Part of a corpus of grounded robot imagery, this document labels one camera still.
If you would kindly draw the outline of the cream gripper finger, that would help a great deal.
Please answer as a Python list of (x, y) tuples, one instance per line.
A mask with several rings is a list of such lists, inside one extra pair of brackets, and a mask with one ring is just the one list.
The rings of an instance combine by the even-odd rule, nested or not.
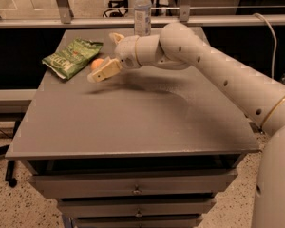
[(103, 81), (121, 72), (122, 65), (117, 59), (106, 57), (103, 60), (104, 61), (96, 69), (91, 69), (91, 72), (87, 75), (87, 79), (91, 83)]
[(118, 45), (124, 39), (124, 36), (120, 33), (113, 32), (109, 34), (109, 38), (115, 45)]

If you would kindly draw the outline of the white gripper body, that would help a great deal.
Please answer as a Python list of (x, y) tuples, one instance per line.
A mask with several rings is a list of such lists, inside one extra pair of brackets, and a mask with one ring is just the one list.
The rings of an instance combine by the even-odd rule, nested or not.
[(136, 43), (139, 37), (137, 35), (124, 37), (115, 48), (115, 55), (121, 62), (123, 68), (134, 69), (139, 68), (136, 56)]

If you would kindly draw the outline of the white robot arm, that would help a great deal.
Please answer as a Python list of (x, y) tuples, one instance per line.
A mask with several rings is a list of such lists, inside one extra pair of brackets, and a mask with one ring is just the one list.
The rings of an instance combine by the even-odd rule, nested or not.
[(115, 57), (94, 67), (90, 82), (143, 66), (193, 66), (270, 137), (258, 169), (251, 228), (285, 228), (285, 85), (209, 46), (182, 23), (168, 24), (158, 35), (112, 33), (110, 39)]

